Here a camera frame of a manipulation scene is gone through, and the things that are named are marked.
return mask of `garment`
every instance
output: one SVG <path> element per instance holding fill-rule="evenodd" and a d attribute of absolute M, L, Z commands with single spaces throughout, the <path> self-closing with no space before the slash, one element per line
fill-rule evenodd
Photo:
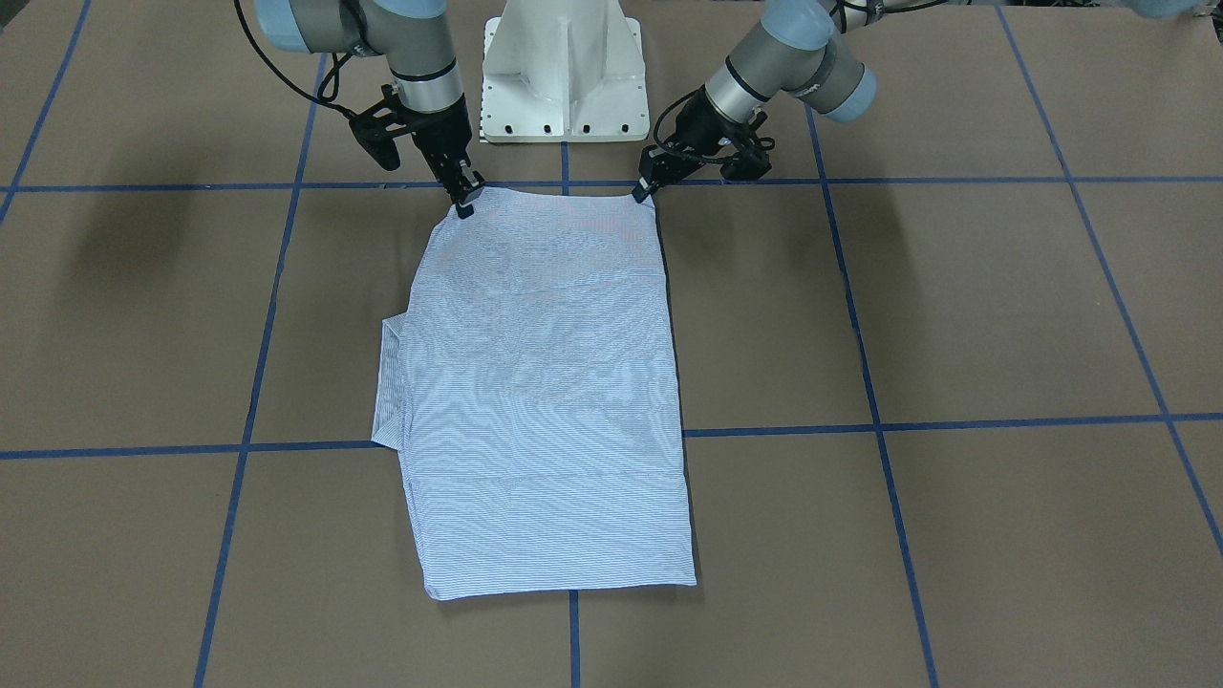
<path fill-rule="evenodd" d="M 486 188 L 451 209 L 383 323 L 373 440 L 399 451 L 434 599 L 695 585 L 653 205 Z"/>

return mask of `floor tile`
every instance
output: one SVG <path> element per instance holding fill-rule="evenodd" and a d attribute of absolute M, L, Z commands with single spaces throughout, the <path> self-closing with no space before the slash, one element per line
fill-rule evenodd
<path fill-rule="evenodd" d="M 0 462 L 0 682 L 190 686 L 234 462 Z"/>
<path fill-rule="evenodd" d="M 242 437 L 287 191 L 20 193 L 0 448 Z"/>
<path fill-rule="evenodd" d="M 256 455 L 208 684 L 567 686 L 567 595 L 434 602 L 394 453 Z"/>
<path fill-rule="evenodd" d="M 870 423 L 813 186 L 659 193 L 685 428 Z"/>
<path fill-rule="evenodd" d="M 623 6 L 627 16 L 641 22 L 652 120 L 679 97 L 703 84 L 756 24 L 762 11 L 755 2 L 632 1 Z M 700 40 L 678 42 L 681 34 Z M 769 119 L 759 133 L 778 141 L 777 149 L 769 153 L 773 170 L 768 176 L 817 176 L 804 105 L 779 94 L 766 110 Z M 674 131 L 674 116 L 660 130 L 662 138 Z M 571 175 L 586 180 L 636 180 L 641 176 L 637 171 L 641 149 L 647 143 L 575 143 L 570 154 Z M 692 176 L 719 178 L 718 167 L 706 166 Z"/>
<path fill-rule="evenodd" d="M 943 686 L 1217 686 L 1219 552 L 1167 430 L 888 436 Z"/>
<path fill-rule="evenodd" d="M 0 39 L 0 65 L 5 70 L 4 98 L 0 98 L 2 183 L 9 183 L 17 171 L 79 13 L 79 2 L 34 2 L 4 27 L 4 39 Z"/>
<path fill-rule="evenodd" d="M 582 593 L 582 686 L 926 684 L 873 436 L 687 461 L 700 585 Z"/>
<path fill-rule="evenodd" d="M 555 144 L 492 144 L 481 143 L 478 134 L 479 93 L 484 64 L 484 22 L 501 13 L 505 2 L 498 0 L 466 0 L 451 2 L 448 9 L 450 34 L 459 57 L 459 73 L 467 94 L 467 114 L 473 138 L 467 147 L 472 166 L 488 181 L 559 180 L 560 149 Z M 286 57 L 306 60 L 303 56 Z M 382 99 L 382 84 L 390 76 L 386 60 L 367 57 L 352 60 L 344 67 L 340 103 L 361 111 Z M 311 159 L 306 165 L 307 181 L 433 181 L 433 172 L 419 150 L 405 136 L 399 139 L 402 166 L 385 171 L 352 138 L 344 117 L 320 114 L 311 142 Z"/>
<path fill-rule="evenodd" d="M 1082 183 L 1173 413 L 1223 411 L 1223 197 L 1216 183 Z"/>
<path fill-rule="evenodd" d="M 1010 7 L 1007 21 L 1076 175 L 1219 175 L 1219 43 L 1210 20 Z"/>
<path fill-rule="evenodd" d="M 1206 494 L 1214 523 L 1223 524 L 1223 423 L 1181 423 L 1177 431 Z"/>
<path fill-rule="evenodd" d="M 369 437 L 382 320 L 404 312 L 449 204 L 440 188 L 302 191 L 256 441 Z"/>
<path fill-rule="evenodd" d="M 833 196 L 884 422 L 1157 412 L 1065 185 Z"/>
<path fill-rule="evenodd" d="M 318 66 L 276 64 L 306 88 Z M 231 4 L 94 2 L 23 181 L 292 181 L 307 109 L 251 50 Z"/>
<path fill-rule="evenodd" d="M 854 122 L 818 120 L 829 176 L 1062 175 L 993 7 L 885 17 L 846 39 L 879 92 Z"/>

